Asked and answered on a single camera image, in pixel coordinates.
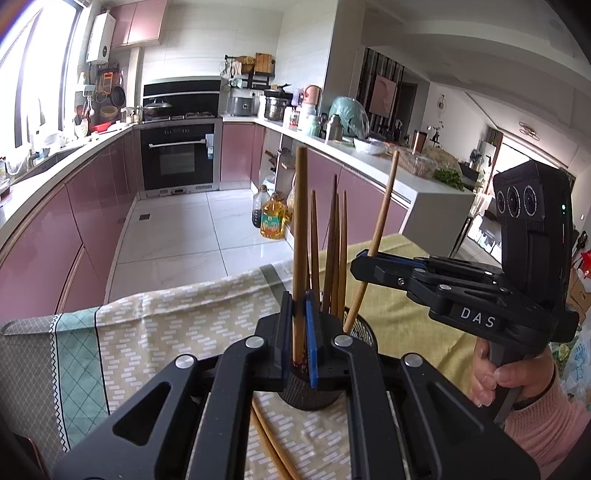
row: water heater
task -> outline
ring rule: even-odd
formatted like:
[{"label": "water heater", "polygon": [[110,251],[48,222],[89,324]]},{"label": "water heater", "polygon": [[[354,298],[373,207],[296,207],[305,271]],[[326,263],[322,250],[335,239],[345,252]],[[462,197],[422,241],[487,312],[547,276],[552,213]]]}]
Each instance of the water heater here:
[{"label": "water heater", "polygon": [[115,29],[115,19],[108,13],[97,15],[92,26],[86,63],[108,63],[111,40]]}]

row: countertop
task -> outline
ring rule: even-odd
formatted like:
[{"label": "countertop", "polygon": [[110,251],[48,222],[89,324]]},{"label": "countertop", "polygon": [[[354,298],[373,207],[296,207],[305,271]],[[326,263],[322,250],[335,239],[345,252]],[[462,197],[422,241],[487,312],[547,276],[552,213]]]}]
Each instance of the countertop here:
[{"label": "countertop", "polygon": [[0,202],[0,248],[37,203],[78,166],[125,135],[131,125],[115,132],[100,134],[98,140],[83,144],[75,152],[53,165],[49,170],[10,187],[10,194]]},{"label": "countertop", "polygon": [[[298,142],[308,145],[311,148],[339,160],[344,165],[362,173],[367,178],[376,183],[385,186],[388,182],[391,161],[381,157],[374,157],[359,153],[355,147],[343,142],[329,141],[325,142],[319,137],[308,137],[302,132],[298,132],[295,127],[286,128],[280,122],[271,122],[255,116],[231,116],[222,115],[224,122],[236,123],[256,123],[266,128],[271,128],[279,133],[288,135]],[[411,205],[418,194],[451,194],[474,196],[472,192],[464,189],[462,191],[454,189],[444,183],[435,180],[422,179],[410,174],[403,168],[399,168],[394,181],[394,194],[405,200]]]}]

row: gas stove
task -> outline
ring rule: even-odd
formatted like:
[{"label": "gas stove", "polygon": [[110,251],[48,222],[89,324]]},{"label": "gas stove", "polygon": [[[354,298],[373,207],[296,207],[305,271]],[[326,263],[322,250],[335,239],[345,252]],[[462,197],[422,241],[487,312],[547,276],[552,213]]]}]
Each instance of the gas stove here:
[{"label": "gas stove", "polygon": [[191,120],[193,118],[215,118],[216,116],[211,112],[196,112],[196,113],[185,113],[184,115],[172,115],[172,116],[153,116],[149,119],[144,120],[143,124],[150,124],[153,122],[166,122],[172,120]]}]

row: sink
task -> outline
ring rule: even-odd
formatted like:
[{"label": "sink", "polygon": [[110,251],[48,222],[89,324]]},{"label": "sink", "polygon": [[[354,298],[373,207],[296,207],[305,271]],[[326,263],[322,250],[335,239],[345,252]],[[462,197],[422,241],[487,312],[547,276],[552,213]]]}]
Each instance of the sink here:
[{"label": "sink", "polygon": [[73,154],[79,148],[82,148],[82,145],[79,147],[65,148],[63,150],[60,150],[58,153],[51,155],[49,158],[46,158],[41,163],[29,169],[27,173],[15,179],[12,182],[12,184],[18,183],[26,179],[30,179],[36,175],[39,175],[40,173],[49,170],[50,168],[52,168],[53,165],[61,162],[64,158],[66,158],[68,155]]}]

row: built-in oven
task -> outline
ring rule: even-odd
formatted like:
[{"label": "built-in oven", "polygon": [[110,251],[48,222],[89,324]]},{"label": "built-in oven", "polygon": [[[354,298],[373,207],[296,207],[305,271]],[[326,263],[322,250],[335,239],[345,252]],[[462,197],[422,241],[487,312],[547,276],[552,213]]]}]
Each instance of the built-in oven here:
[{"label": "built-in oven", "polygon": [[141,130],[143,198],[217,190],[222,120],[168,121]]}]

